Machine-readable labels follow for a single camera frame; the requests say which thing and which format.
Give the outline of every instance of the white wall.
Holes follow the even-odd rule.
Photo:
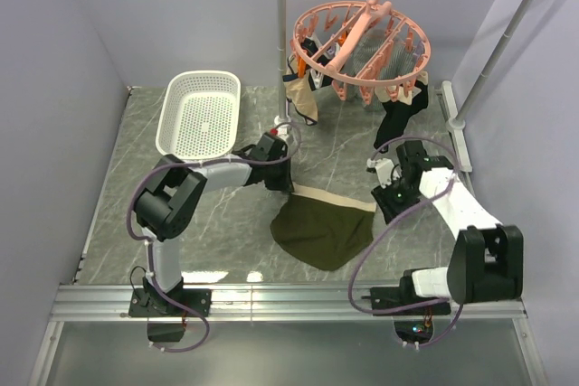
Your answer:
[[[453,79],[463,99],[520,0],[496,0]],[[480,201],[526,239],[524,301],[550,381],[579,382],[579,0],[536,0],[466,136]]]
[[[0,0],[0,384],[76,271],[127,90],[77,0]]]
[[[288,0],[288,26],[335,0]],[[452,77],[493,0],[392,0],[429,35],[433,81]],[[275,0],[83,0],[122,79],[166,86],[178,73],[217,69],[245,84],[276,84]]]

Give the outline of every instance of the marble tabletop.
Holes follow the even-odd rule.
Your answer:
[[[135,265],[145,265],[142,243],[124,226],[129,196],[157,163],[157,122],[164,90],[134,89],[128,100],[112,156],[80,284],[126,284]],[[368,112],[359,101],[340,101],[331,89],[317,91],[319,122],[300,124],[303,145],[292,159],[294,182],[371,202],[375,174],[365,170],[375,132],[384,112]],[[272,127],[277,89],[246,87],[242,92],[236,147],[255,143]],[[438,100],[411,118],[406,134],[425,136],[451,146]],[[439,150],[430,144],[432,154]],[[393,149],[386,155],[394,158]],[[203,195],[194,219],[181,235],[181,265],[186,282],[347,281],[357,259],[327,272],[291,257],[271,237],[270,223],[285,203],[283,193],[262,185],[227,188]],[[374,235],[385,228],[376,212]],[[361,280],[398,279],[408,268],[439,267],[450,259],[454,240],[432,206],[409,216],[386,236],[362,268]]]

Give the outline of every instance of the white plastic basket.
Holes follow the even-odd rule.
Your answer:
[[[225,71],[189,71],[171,80],[157,129],[162,155],[207,160],[229,153],[237,134],[241,84]]]

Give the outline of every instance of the horizontal bar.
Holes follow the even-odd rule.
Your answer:
[[[355,300],[369,307],[362,296],[370,287],[385,284],[361,283],[356,285]],[[380,321],[417,319],[414,316],[375,317],[356,311],[347,299],[345,283],[317,283],[304,285],[200,285],[209,287],[212,304],[209,320],[221,321]],[[52,307],[51,321],[108,322],[147,321],[146,318],[128,317],[131,301],[130,286],[61,286]],[[463,319],[525,318],[526,312],[518,301],[466,305]],[[150,318],[149,321],[179,322],[181,317]]]

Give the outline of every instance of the metal rod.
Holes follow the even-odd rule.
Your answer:
[[[527,9],[532,2],[533,0],[522,0],[520,5],[518,6],[515,14],[513,15],[513,18],[510,19],[510,23],[508,24],[507,29],[500,37],[500,40],[498,40],[495,49],[490,54],[489,60],[485,64],[485,67],[482,69],[482,72],[477,78],[477,81],[475,81],[474,85],[472,85],[472,89],[470,90],[469,95],[464,100],[464,103],[462,103],[458,115],[456,116],[455,119],[452,120],[451,122],[452,125],[461,126],[464,124],[465,122],[464,118],[466,117],[467,112],[474,103],[475,99],[477,99],[477,96],[480,94],[480,90],[482,89],[483,85],[489,78],[489,75],[492,72],[493,68],[495,68],[495,65],[497,65],[500,55],[503,53],[503,51],[505,51],[505,48],[507,47],[510,37],[513,35],[513,32],[517,29],[518,24],[523,19],[523,16],[525,16]]]
[[[278,109],[280,122],[288,118],[286,87],[283,84],[283,75],[286,71],[286,0],[278,0]]]

